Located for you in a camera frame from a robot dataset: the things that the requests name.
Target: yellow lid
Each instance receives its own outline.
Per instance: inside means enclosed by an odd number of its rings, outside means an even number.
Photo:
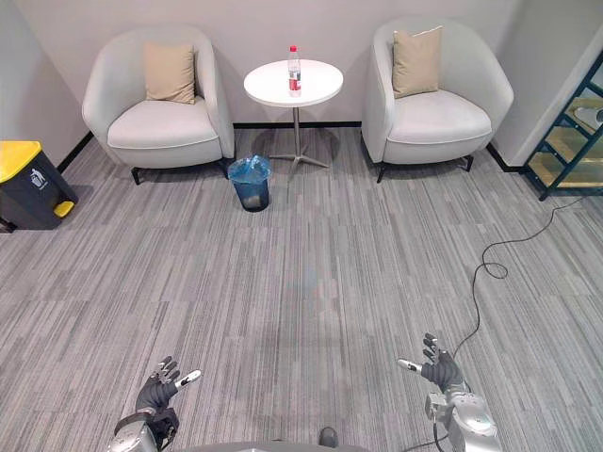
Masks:
[[[73,206],[74,204],[72,201],[63,201],[55,207],[55,215],[59,218],[63,218],[72,211]]]
[[[0,141],[0,184],[18,174],[40,151],[38,141]]]

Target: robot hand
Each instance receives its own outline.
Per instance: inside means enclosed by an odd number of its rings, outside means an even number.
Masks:
[[[431,363],[416,364],[398,359],[407,370],[435,383],[443,394],[429,393],[425,400],[425,413],[435,423],[441,422],[448,431],[453,450],[500,452],[497,425],[485,400],[467,391],[463,373],[447,351],[440,349],[437,339],[425,334],[423,354]]]
[[[427,356],[433,364],[424,363],[421,366],[421,377],[436,384],[442,393],[445,393],[451,386],[464,386],[461,369],[447,351],[439,348],[437,339],[431,334],[425,333],[423,344],[429,348],[424,349],[423,354]]]
[[[178,431],[179,422],[170,399],[201,376],[195,370],[176,380],[180,371],[171,356],[164,358],[146,380],[136,399],[136,413],[124,417],[115,427],[109,444],[111,452],[156,452],[163,450]]]
[[[157,369],[146,380],[136,399],[136,412],[155,414],[168,408],[170,399],[178,392],[175,379],[180,375],[178,363],[165,357]]]

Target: throw pillow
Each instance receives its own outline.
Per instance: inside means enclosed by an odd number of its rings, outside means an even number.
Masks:
[[[195,103],[192,44],[144,44],[144,78],[147,100]]]
[[[394,97],[437,91],[440,80],[442,26],[410,36],[394,32]]]

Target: white armchair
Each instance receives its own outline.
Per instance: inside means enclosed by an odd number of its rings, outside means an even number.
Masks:
[[[194,105],[147,101],[143,46],[191,43]],[[99,53],[82,105],[84,122],[111,159],[132,169],[186,167],[235,157],[235,134],[209,38],[184,24],[153,25],[111,40]]]
[[[394,31],[410,34],[442,25],[440,89],[394,99]],[[513,90],[488,45],[451,19],[409,16],[381,26],[370,49],[362,135],[381,164],[409,165],[467,158],[483,149],[509,111]]]

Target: black cable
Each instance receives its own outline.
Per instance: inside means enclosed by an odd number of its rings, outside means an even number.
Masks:
[[[439,441],[445,440],[447,437],[448,437],[448,434],[444,435],[442,438],[437,438],[436,437],[436,439],[439,442]],[[435,444],[435,440],[434,441],[429,441],[427,443],[421,443],[421,444],[413,445],[412,447],[408,447],[406,449],[403,449],[400,452],[410,452],[411,450],[418,449],[419,447],[425,447],[426,445],[432,445],[432,444]]]
[[[439,450],[440,452],[444,452],[444,449],[442,449],[442,447],[440,447],[440,440],[437,437],[437,422],[435,422],[435,418],[433,419],[433,440],[435,442],[435,446],[437,447],[437,450]]]
[[[582,200],[584,200],[585,198],[588,198],[589,196],[593,196],[593,194],[590,195],[585,195],[582,196],[581,198],[578,198],[577,200],[574,200],[566,205],[562,205],[561,207],[555,207],[553,210],[551,210],[550,212],[550,218],[548,219],[548,222],[546,223],[545,226],[543,226],[539,231],[537,231],[536,233],[530,235],[529,237],[526,238],[516,238],[516,239],[512,239],[512,240],[502,240],[500,242],[494,242],[491,243],[490,245],[488,245],[483,252],[481,253],[481,264],[479,264],[478,266],[476,266],[475,271],[473,272],[473,281],[471,282],[471,298],[473,299],[473,304],[475,305],[475,312],[478,316],[478,320],[476,322],[476,326],[473,329],[472,332],[470,332],[460,343],[458,346],[456,346],[456,348],[454,349],[454,351],[452,352],[452,359],[454,359],[456,357],[456,354],[458,353],[458,351],[461,349],[461,347],[469,340],[471,339],[471,337],[473,337],[475,335],[476,332],[478,332],[478,330],[480,329],[480,325],[481,325],[481,314],[480,314],[480,306],[478,306],[478,301],[475,297],[475,282],[476,279],[478,277],[478,272],[480,271],[481,268],[485,268],[486,269],[486,273],[488,273],[488,275],[490,275],[493,278],[496,278],[497,280],[504,280],[505,278],[507,278],[507,276],[509,276],[509,269],[507,267],[505,267],[503,264],[501,264],[500,262],[486,262],[486,252],[488,252],[488,250],[490,250],[491,248],[495,247],[496,245],[508,245],[511,243],[521,243],[521,242],[527,242],[528,240],[532,240],[532,238],[536,237],[537,235],[543,233],[546,228],[548,228],[551,223],[553,222],[553,219],[555,218],[555,213],[558,210],[562,210],[566,207],[569,207],[570,205],[574,205],[577,202],[580,202]],[[502,273],[501,274],[495,274],[492,272],[492,270],[490,270],[490,268],[488,268],[488,266],[496,266],[497,268],[499,268]]]
[[[574,200],[566,205],[562,205],[561,207],[555,207],[553,210],[551,210],[550,212],[550,218],[548,219],[548,222],[546,223],[546,225],[540,229],[539,231],[537,231],[536,233],[530,235],[529,237],[526,238],[519,238],[519,239],[513,239],[513,240],[502,240],[500,242],[494,242],[491,243],[490,245],[488,245],[483,252],[481,253],[481,264],[479,264],[478,266],[476,266],[474,272],[473,272],[473,280],[471,281],[471,298],[473,299],[473,304],[475,305],[475,312],[478,316],[478,320],[476,322],[476,326],[473,329],[472,332],[470,332],[460,343],[458,346],[456,346],[456,348],[454,348],[454,351],[452,352],[452,359],[454,359],[456,357],[457,352],[461,349],[461,347],[469,340],[471,339],[471,337],[473,337],[475,335],[476,332],[478,332],[478,330],[480,329],[480,325],[481,325],[481,314],[480,314],[480,306],[478,305],[478,301],[475,297],[475,282],[476,279],[478,277],[478,272],[480,271],[481,268],[485,268],[486,269],[486,273],[488,273],[491,277],[496,278],[497,280],[504,280],[505,278],[507,278],[507,276],[509,276],[509,269],[507,267],[505,267],[503,264],[501,264],[500,262],[486,262],[485,260],[485,255],[486,252],[488,252],[488,250],[490,250],[491,248],[495,247],[496,245],[508,245],[510,243],[520,243],[520,242],[527,242],[528,240],[532,240],[532,238],[536,237],[537,235],[541,234],[542,232],[544,232],[546,230],[546,228],[548,228],[548,226],[551,225],[551,223],[553,222],[553,219],[555,218],[555,212],[557,212],[558,210],[562,210],[566,207],[569,207],[570,205],[574,205],[582,200],[584,200],[585,198],[588,198],[589,196],[594,196],[598,194],[598,192],[596,193],[592,193],[590,195],[585,195],[582,196],[581,198],[578,198],[577,200]],[[502,270],[501,274],[495,274],[493,273],[488,266],[496,266],[498,267],[500,270]],[[469,390],[470,393],[472,393],[473,391],[471,390],[471,386],[469,385],[469,383],[467,383],[465,381],[465,384],[467,385],[467,389]],[[440,441],[445,440],[448,437],[448,434],[444,435],[442,438],[438,438],[437,437],[437,425],[436,423],[433,423],[433,441],[429,441],[428,443],[421,443],[421,444],[417,444],[417,445],[413,445],[412,447],[408,447],[406,449],[403,449],[401,452],[410,452],[411,450],[415,450],[418,449],[419,447],[425,447],[426,445],[432,445],[435,444],[438,448],[438,450],[442,451],[442,447],[440,447]]]

